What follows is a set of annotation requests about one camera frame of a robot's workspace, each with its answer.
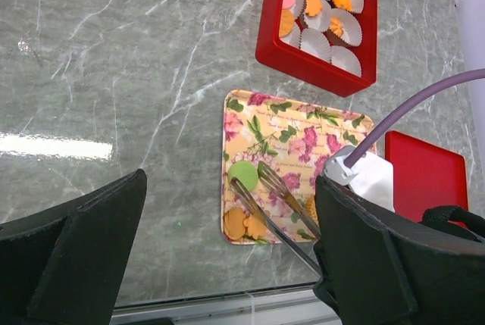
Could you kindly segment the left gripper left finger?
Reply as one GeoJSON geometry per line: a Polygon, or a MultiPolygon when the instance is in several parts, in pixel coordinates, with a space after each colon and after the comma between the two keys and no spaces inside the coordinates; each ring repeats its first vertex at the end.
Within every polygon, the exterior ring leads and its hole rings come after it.
{"type": "Polygon", "coordinates": [[[109,323],[146,191],[146,173],[138,169],[2,224],[1,322],[109,323]]]}

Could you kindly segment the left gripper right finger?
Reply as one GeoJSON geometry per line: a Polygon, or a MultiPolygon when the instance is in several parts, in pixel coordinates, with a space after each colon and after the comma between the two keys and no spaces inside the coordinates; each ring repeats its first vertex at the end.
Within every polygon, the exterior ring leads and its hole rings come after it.
{"type": "Polygon", "coordinates": [[[482,324],[484,243],[451,236],[318,177],[321,278],[344,324],[482,324]]]}

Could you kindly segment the red box lid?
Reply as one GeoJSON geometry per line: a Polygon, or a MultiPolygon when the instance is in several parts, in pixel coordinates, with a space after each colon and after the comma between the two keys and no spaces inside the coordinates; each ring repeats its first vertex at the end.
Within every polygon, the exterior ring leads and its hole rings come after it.
{"type": "Polygon", "coordinates": [[[413,136],[385,134],[385,159],[393,165],[395,212],[418,222],[429,208],[468,209],[468,184],[462,155],[413,136]]]}

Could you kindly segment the metal tongs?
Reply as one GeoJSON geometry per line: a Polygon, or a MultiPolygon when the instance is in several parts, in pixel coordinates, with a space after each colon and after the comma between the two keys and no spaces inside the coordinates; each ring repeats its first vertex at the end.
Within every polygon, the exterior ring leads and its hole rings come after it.
{"type": "Polygon", "coordinates": [[[313,196],[311,188],[302,184],[303,171],[298,168],[271,167],[265,161],[253,163],[258,172],[258,184],[247,190],[237,178],[228,186],[234,198],[243,206],[246,217],[255,215],[266,227],[259,240],[244,235],[253,242],[280,242],[286,245],[313,273],[320,276],[318,263],[302,249],[301,242],[314,242],[321,230],[305,210],[313,196]]]}

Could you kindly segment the green macaron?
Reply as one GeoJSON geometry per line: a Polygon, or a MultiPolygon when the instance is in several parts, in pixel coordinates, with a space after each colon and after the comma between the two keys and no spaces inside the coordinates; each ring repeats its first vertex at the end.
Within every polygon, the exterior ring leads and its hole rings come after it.
{"type": "Polygon", "coordinates": [[[257,169],[250,161],[237,161],[231,165],[227,172],[227,180],[230,183],[234,178],[237,178],[249,191],[258,184],[257,169]]]}

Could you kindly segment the red cookie box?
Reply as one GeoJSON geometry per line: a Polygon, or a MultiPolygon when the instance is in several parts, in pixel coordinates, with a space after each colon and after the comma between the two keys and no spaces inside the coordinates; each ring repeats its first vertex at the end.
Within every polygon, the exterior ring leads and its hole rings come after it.
{"type": "Polygon", "coordinates": [[[256,59],[342,97],[377,80],[378,0],[263,0],[256,59]]]}

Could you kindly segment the orange round cookie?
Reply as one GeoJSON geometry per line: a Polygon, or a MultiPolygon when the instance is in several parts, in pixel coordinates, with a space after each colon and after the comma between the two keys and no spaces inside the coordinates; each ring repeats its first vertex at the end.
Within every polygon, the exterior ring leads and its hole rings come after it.
{"type": "Polygon", "coordinates": [[[280,38],[289,35],[294,27],[295,17],[291,10],[283,9],[280,15],[280,25],[278,35],[280,38]]]}

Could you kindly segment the small orange flower cookie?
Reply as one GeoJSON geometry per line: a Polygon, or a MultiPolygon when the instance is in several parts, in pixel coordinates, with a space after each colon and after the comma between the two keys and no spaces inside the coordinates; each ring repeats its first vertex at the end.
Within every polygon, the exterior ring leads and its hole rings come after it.
{"type": "Polygon", "coordinates": [[[316,17],[323,10],[323,2],[321,0],[305,0],[305,14],[308,17],[316,17]]]}

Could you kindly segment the orange fish-shaped cookie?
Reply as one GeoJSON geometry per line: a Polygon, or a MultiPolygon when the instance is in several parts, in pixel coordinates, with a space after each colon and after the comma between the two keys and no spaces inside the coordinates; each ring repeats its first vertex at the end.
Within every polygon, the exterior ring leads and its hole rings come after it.
{"type": "Polygon", "coordinates": [[[332,0],[333,4],[345,11],[352,11],[352,0],[332,0]]]}

